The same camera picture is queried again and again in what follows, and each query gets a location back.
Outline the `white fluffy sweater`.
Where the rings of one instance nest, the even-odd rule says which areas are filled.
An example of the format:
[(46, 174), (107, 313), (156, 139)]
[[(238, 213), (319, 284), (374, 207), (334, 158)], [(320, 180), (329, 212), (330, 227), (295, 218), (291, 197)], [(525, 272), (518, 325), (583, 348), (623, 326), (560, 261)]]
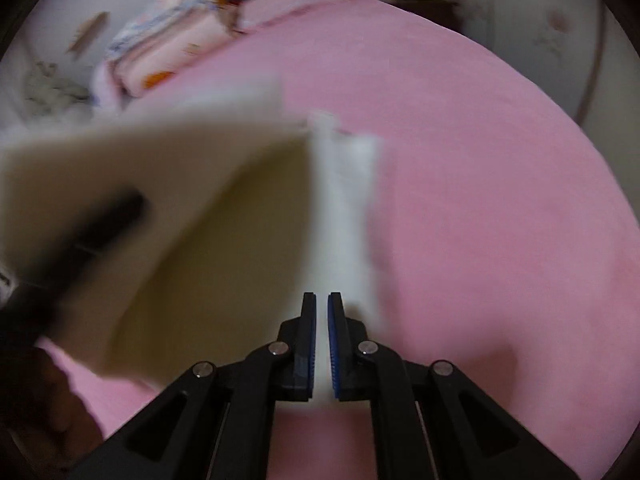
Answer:
[(273, 80), (1, 136), (1, 264), (24, 278), (126, 188), (144, 220), (62, 303), (50, 339), (96, 374), (158, 386), (264, 344), (305, 292), (381, 325), (370, 215), (380, 144), (288, 114)]

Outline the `pink bed sheet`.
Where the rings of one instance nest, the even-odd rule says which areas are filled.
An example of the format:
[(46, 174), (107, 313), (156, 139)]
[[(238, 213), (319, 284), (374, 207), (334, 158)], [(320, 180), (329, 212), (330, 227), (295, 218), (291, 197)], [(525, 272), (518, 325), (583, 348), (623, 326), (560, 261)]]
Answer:
[[(380, 144), (373, 335), (454, 361), (582, 478), (603, 476), (639, 420), (639, 227), (574, 122), (478, 44), (378, 0), (247, 32), (131, 107), (258, 74), (293, 112)], [(115, 428), (103, 376), (53, 347)]]

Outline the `beige puffer jacket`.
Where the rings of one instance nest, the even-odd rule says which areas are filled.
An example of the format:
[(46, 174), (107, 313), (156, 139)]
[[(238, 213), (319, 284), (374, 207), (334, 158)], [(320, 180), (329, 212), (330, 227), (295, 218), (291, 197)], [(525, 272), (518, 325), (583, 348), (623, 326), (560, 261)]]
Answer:
[(35, 62), (24, 78), (23, 99), (31, 122), (84, 122), (93, 115), (88, 89), (58, 76), (54, 63)]

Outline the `floral folded blanket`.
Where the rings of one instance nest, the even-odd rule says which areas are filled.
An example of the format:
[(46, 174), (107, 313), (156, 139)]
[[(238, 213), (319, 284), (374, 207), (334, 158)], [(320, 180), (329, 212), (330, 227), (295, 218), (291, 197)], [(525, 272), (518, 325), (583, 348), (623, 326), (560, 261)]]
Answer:
[(200, 11), (217, 11), (219, 0), (153, 0), (117, 33), (105, 50), (105, 59), (116, 62), (140, 44)]

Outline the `wooden nightstand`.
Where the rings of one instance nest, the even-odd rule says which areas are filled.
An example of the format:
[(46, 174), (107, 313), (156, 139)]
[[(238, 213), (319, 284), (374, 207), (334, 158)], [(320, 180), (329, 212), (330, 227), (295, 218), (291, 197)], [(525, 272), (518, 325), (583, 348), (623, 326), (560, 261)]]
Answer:
[(451, 30), (459, 29), (454, 4), (448, 0), (380, 0)]

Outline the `floral wardrobe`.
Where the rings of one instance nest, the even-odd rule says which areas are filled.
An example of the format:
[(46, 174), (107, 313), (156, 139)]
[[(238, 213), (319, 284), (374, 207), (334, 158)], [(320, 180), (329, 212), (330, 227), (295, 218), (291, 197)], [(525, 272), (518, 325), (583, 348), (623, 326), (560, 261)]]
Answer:
[(639, 55), (603, 0), (450, 0), (462, 32), (570, 115), (639, 188)]

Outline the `wall shelf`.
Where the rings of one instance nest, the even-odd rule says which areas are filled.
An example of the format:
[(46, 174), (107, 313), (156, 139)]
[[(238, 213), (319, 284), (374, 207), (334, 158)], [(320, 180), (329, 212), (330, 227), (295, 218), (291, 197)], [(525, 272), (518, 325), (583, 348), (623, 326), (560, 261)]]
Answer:
[(102, 34), (110, 20), (110, 15), (111, 13), (108, 11), (101, 11), (81, 23), (66, 52), (79, 58)]

